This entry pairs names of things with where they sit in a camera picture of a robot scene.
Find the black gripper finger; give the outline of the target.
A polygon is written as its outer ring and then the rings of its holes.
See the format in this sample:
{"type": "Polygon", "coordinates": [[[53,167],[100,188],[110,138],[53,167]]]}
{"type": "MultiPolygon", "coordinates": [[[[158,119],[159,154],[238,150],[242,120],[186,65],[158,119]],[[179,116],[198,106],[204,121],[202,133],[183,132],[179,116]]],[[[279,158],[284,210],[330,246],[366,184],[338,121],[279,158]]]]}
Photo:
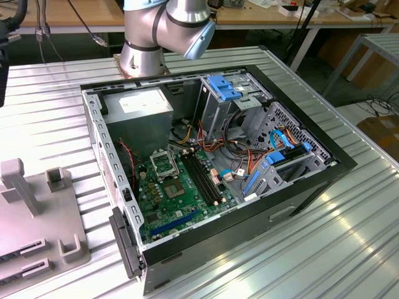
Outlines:
{"type": "Polygon", "coordinates": [[[4,106],[6,87],[9,73],[9,59],[5,51],[1,51],[1,63],[0,63],[0,107],[4,106]]]}

